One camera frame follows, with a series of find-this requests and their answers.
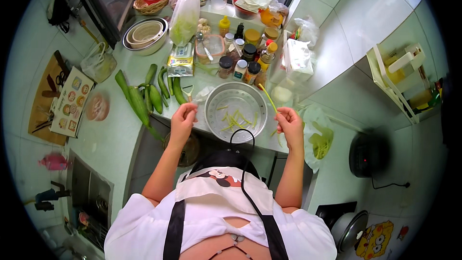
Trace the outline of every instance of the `hand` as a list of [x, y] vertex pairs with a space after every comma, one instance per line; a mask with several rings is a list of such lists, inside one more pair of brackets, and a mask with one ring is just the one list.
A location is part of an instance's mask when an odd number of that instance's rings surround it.
[[292, 108], [279, 107], [274, 120], [278, 121], [278, 134], [284, 133], [289, 150], [303, 151], [303, 120]]
[[182, 104], [176, 110], [171, 120], [169, 147], [183, 149], [193, 124], [197, 122], [196, 113], [197, 105], [190, 102]]

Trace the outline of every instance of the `metal bowl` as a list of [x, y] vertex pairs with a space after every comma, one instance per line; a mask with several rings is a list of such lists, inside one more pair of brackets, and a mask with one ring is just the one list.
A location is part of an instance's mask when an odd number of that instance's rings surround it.
[[[228, 106], [227, 108], [217, 110], [219, 107]], [[268, 107], [260, 92], [251, 85], [232, 82], [220, 84], [207, 97], [205, 101], [205, 122], [212, 133], [219, 139], [229, 142], [233, 134], [231, 129], [222, 130], [229, 126], [226, 120], [222, 120], [225, 113], [233, 115], [239, 112], [250, 122], [255, 121], [257, 113], [257, 124], [252, 128], [253, 124], [246, 126], [246, 129], [251, 131], [254, 137], [257, 137], [265, 128], [268, 115]], [[252, 139], [252, 136], [242, 130], [237, 132], [233, 137], [233, 143], [246, 143]]]
[[[158, 21], [162, 24], [162, 31], [163, 31], [163, 34], [155, 41], [153, 41], [153, 43], [150, 43], [149, 45], [145, 46], [145, 47], [142, 47], [142, 48], [132, 48], [130, 43], [127, 41], [127, 36], [130, 34], [130, 33], [133, 33], [133, 31], [135, 30], [136, 27], [138, 27], [140, 24], [144, 23], [144, 22], [147, 22], [147, 21], [150, 21], [150, 20], [155, 20], [155, 21]], [[138, 22], [136, 22], [134, 25], [130, 26], [129, 29], [127, 29], [127, 31], [125, 32], [123, 38], [122, 38], [122, 44], [123, 44], [123, 47], [130, 50], [130, 51], [133, 51], [135, 52], [137, 55], [149, 55], [149, 54], [153, 54], [155, 53], [158, 49], [160, 49], [160, 47], [162, 46], [162, 44], [164, 44], [165, 42], [165, 39], [167, 37], [167, 31], [169, 29], [169, 24], [167, 23], [167, 21], [164, 19], [164, 18], [160, 18], [160, 17], [153, 17], [153, 18], [147, 18], [147, 19], [143, 19], [143, 20], [140, 20]]]

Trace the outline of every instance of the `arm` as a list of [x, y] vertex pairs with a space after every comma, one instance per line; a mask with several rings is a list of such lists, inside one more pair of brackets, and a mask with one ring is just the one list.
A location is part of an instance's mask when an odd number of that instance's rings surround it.
[[172, 116], [170, 141], [150, 176], [143, 192], [154, 206], [173, 190], [176, 166], [186, 141], [188, 140], [197, 113], [197, 106], [192, 103], [182, 104]]
[[278, 108], [278, 133], [284, 133], [289, 148], [286, 166], [276, 190], [275, 201], [286, 213], [302, 206], [304, 148], [303, 126], [300, 116], [291, 108]]

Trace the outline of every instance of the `wicker basket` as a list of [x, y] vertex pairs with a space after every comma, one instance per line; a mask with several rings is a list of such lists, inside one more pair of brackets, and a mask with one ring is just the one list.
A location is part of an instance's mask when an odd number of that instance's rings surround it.
[[135, 2], [133, 2], [133, 8], [140, 12], [142, 15], [150, 15], [163, 9], [168, 3], [169, 0], [161, 0], [157, 3], [147, 5], [144, 0], [135, 0]]

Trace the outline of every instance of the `spoon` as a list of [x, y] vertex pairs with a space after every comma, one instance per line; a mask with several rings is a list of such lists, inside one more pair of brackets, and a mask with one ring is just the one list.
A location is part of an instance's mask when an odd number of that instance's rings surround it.
[[204, 45], [204, 35], [202, 34], [202, 32], [196, 33], [196, 37], [197, 37], [197, 41], [202, 43], [202, 46], [204, 47], [205, 54], [207, 55], [208, 60], [213, 61], [212, 55], [210, 54], [210, 52], [208, 51], [208, 49]]

